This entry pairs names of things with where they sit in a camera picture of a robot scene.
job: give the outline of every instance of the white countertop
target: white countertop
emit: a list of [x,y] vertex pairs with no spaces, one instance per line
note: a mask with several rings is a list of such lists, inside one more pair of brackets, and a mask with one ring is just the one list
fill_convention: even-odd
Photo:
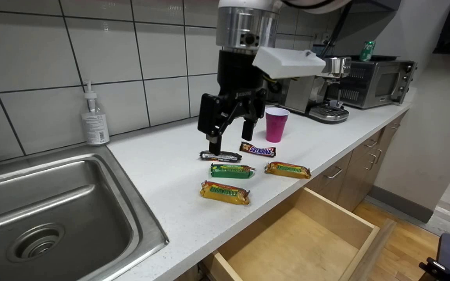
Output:
[[[407,105],[369,111],[349,109],[349,120],[339,125],[324,125],[291,114],[280,144],[266,141],[266,120],[261,119],[252,144],[275,145],[277,158],[241,153],[241,164],[255,167],[257,175],[252,180],[214,180],[250,191],[249,206],[200,197],[202,181],[211,177],[210,163],[199,159],[199,153],[208,150],[208,141],[197,131],[197,120],[114,141],[108,147],[171,241],[118,280],[175,280],[308,183],[308,180],[266,175],[263,172],[266,164],[283,161],[307,166],[314,178],[407,109]],[[238,152],[241,130],[243,119],[238,119],[225,131],[222,150]]]

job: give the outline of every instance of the pink cup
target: pink cup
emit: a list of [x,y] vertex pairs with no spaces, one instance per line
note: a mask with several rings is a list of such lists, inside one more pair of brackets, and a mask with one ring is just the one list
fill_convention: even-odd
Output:
[[266,114],[268,114],[268,141],[280,142],[283,139],[283,131],[286,127],[289,111],[283,108],[268,108]]

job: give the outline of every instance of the soap dispenser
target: soap dispenser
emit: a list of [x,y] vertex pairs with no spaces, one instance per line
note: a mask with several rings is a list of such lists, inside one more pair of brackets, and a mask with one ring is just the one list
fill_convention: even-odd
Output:
[[88,91],[85,92],[88,111],[82,114],[83,131],[88,145],[103,145],[110,142],[110,131],[107,127],[107,116],[100,113],[97,102],[97,94],[91,89],[88,83]]

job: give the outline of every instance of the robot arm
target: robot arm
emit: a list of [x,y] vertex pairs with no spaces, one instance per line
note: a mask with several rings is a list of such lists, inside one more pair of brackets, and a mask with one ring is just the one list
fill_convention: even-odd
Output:
[[[349,0],[296,0],[297,5],[322,2]],[[307,52],[271,49],[278,8],[280,0],[219,2],[216,42],[222,47],[218,74],[221,92],[218,97],[203,94],[197,125],[214,155],[221,153],[222,134],[236,117],[244,117],[243,139],[252,141],[255,125],[264,116],[266,75],[308,77],[321,74],[325,66]]]

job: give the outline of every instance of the wooden cabinet door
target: wooden cabinet door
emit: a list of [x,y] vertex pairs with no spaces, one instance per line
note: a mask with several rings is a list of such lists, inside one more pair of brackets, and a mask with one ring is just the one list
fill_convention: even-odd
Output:
[[352,153],[349,170],[336,202],[346,209],[353,211],[372,188],[372,169],[375,164],[378,136],[380,133],[374,134]]
[[347,173],[349,163],[350,163],[350,155],[344,156],[335,166],[322,172],[318,178],[314,178],[308,184],[308,188],[336,203],[341,186]]
[[372,183],[375,183],[377,177],[378,177],[378,172],[380,172],[380,167],[383,164],[383,159],[385,159],[385,155],[388,152],[388,149],[391,147],[393,144],[393,139],[400,127],[400,122],[402,122],[402,117],[397,117],[396,120],[393,120],[388,127],[385,127],[382,130],[382,134],[378,138],[378,145],[372,155],[374,158],[374,164],[372,164]]

